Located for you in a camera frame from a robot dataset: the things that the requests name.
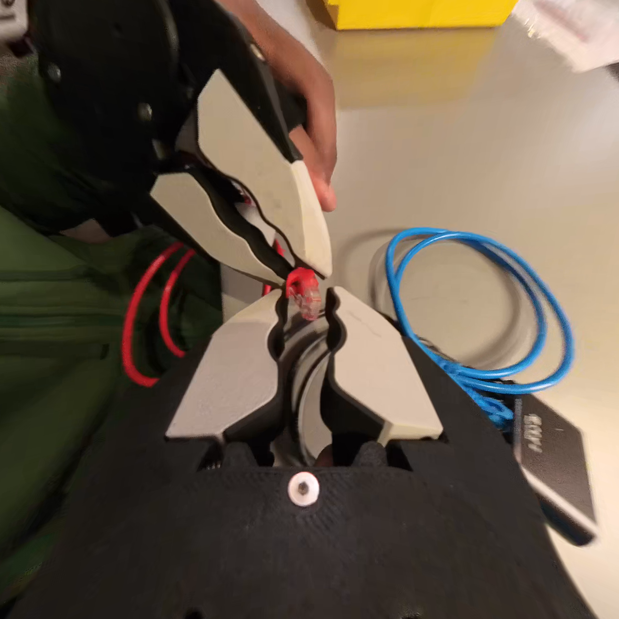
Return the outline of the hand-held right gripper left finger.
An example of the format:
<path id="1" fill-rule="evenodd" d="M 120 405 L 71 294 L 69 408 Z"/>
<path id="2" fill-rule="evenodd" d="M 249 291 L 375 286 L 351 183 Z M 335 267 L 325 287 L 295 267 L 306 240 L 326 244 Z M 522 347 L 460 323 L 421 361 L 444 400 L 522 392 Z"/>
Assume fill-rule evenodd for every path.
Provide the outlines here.
<path id="1" fill-rule="evenodd" d="M 167 439 L 272 440 L 283 425 L 280 358 L 289 301 L 272 290 L 210 339 L 166 430 Z"/>

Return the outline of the yellow plastic bin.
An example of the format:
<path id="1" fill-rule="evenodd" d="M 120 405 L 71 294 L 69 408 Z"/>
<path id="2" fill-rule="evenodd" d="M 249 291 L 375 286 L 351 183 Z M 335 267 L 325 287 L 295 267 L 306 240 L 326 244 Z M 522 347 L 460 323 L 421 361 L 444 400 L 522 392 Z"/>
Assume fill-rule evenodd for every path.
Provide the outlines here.
<path id="1" fill-rule="evenodd" d="M 517 1 L 318 1 L 335 30 L 493 28 Z"/>

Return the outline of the black ethernet adapter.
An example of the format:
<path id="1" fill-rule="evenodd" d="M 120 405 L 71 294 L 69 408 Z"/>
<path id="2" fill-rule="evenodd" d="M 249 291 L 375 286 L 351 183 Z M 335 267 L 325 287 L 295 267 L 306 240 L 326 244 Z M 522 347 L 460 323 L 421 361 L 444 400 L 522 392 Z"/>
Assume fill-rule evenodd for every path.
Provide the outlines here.
<path id="1" fill-rule="evenodd" d="M 503 431 L 546 523 L 574 546 L 598 536 L 581 430 L 533 394 L 508 395 L 513 414 Z"/>

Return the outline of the white paper sheet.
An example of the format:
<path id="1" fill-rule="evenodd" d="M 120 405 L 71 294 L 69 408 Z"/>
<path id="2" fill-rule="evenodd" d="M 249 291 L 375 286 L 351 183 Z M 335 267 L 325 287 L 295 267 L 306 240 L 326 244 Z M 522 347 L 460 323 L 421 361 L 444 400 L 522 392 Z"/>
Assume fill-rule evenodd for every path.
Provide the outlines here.
<path id="1" fill-rule="evenodd" d="M 511 16 L 574 73 L 618 64 L 618 1 L 518 1 Z"/>

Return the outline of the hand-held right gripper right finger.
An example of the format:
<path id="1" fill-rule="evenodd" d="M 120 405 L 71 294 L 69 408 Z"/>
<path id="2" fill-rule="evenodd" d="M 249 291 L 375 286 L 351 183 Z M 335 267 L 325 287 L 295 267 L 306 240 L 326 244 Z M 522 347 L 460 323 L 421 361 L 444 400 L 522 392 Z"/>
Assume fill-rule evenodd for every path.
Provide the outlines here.
<path id="1" fill-rule="evenodd" d="M 443 425 L 398 329 L 342 287 L 327 291 L 321 417 L 333 437 L 437 439 Z"/>

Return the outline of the person's left hand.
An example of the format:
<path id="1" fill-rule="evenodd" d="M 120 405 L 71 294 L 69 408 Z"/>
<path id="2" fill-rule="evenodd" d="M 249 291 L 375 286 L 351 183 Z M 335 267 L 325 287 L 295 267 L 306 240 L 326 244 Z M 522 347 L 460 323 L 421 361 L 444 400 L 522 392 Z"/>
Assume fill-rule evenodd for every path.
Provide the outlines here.
<path id="1" fill-rule="evenodd" d="M 303 156 L 324 212 L 336 209 L 331 185 L 337 163 L 337 122 L 334 84 L 327 70 L 293 35 L 256 1 L 221 1 L 257 42 L 275 77 L 307 106 L 306 129 L 290 131 Z"/>

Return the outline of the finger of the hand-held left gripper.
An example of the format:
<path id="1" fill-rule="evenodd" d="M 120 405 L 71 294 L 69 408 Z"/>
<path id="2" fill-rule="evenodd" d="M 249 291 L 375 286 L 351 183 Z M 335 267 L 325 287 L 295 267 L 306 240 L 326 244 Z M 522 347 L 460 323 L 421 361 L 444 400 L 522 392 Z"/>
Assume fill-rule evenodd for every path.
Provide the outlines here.
<path id="1" fill-rule="evenodd" d="M 305 162 L 286 159 L 220 69 L 197 99 L 197 143 L 219 172 L 249 190 L 296 258 L 322 278 L 332 275 L 329 230 Z"/>
<path id="2" fill-rule="evenodd" d="M 274 286 L 293 272 L 267 240 L 258 209 L 229 201 L 199 170 L 160 175 L 151 197 L 197 248 L 222 265 Z"/>

